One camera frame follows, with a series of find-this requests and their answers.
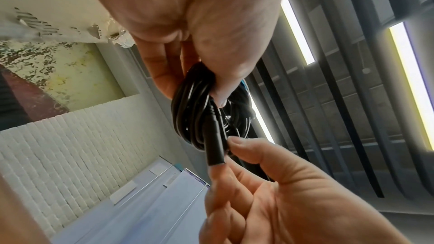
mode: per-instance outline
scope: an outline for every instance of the peeling paint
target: peeling paint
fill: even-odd
[[[124,97],[94,44],[0,42],[0,64],[71,111]]]

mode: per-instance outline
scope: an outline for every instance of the hand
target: hand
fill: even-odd
[[[264,53],[280,9],[280,0],[100,1],[132,34],[156,86],[167,97],[173,97],[200,57],[216,74],[212,96],[218,105]],[[186,41],[190,35],[192,41]]]
[[[211,167],[201,244],[410,243],[369,204],[286,149],[262,139],[228,142],[233,154],[260,164],[276,182],[230,158]]]

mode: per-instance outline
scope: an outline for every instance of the white brick wall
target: white brick wall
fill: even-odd
[[[192,168],[161,109],[141,95],[0,132],[0,172],[48,236],[158,155]]]

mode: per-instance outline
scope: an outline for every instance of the fluorescent light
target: fluorescent light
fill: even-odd
[[[260,114],[260,112],[258,110],[258,107],[256,107],[256,104],[255,104],[255,102],[254,102],[254,100],[253,100],[253,98],[252,98],[251,95],[250,95],[250,99],[252,101],[252,109],[256,113],[256,118],[258,119],[258,122],[261,125],[261,128],[264,131],[265,136],[267,137],[268,141],[270,141],[271,143],[274,144],[274,140],[271,137],[270,131],[268,130],[267,125],[265,124],[265,122],[264,122],[264,120],[263,120],[263,118],[262,118],[262,116],[261,116],[261,114]]]
[[[309,48],[306,38],[304,37],[302,28],[300,28],[300,24],[298,23],[298,20],[295,17],[294,10],[291,7],[291,3],[289,3],[289,0],[282,0],[280,2],[280,5],[282,6],[283,13],[285,14],[289,26],[291,27],[295,39],[297,40],[298,46],[302,51],[302,55],[304,57],[304,60],[306,61],[306,64],[309,65],[315,62],[311,49]]]
[[[431,150],[434,148],[434,110],[431,100],[429,99],[428,91],[425,86],[424,79],[420,72],[419,64],[417,63],[413,47],[411,46],[408,33],[403,22],[390,27],[393,41],[398,50],[401,59],[402,67],[406,73],[410,89],[422,118],[428,140],[431,145]]]

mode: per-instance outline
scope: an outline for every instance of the audio cable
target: audio cable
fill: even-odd
[[[225,163],[228,136],[246,138],[254,111],[244,80],[219,109],[209,92],[216,77],[202,62],[194,64],[173,97],[171,110],[176,133],[198,150],[208,166]]]

